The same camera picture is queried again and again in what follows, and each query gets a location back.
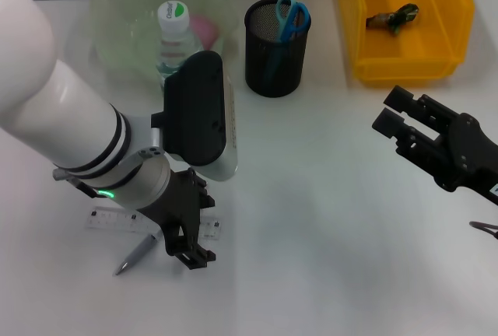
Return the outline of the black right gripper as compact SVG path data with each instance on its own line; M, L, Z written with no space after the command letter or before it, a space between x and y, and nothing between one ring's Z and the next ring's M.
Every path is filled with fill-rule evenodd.
M458 114L426 94L417 100L406 89L395 86L384 104L399 113L446 134L443 149L405 120L384 108L372 129L396 139L396 153L426 173L440 178L440 186L449 192L466 187L497 203L497 144L482 131L470 114Z

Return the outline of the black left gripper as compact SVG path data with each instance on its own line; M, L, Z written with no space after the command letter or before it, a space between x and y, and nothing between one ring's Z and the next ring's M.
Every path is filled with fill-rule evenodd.
M189 270L206 268L216 254L198 244L200 209L212 208L207 182L192 168L172 172L166 189L151 204L137 211L162 230L166 252Z

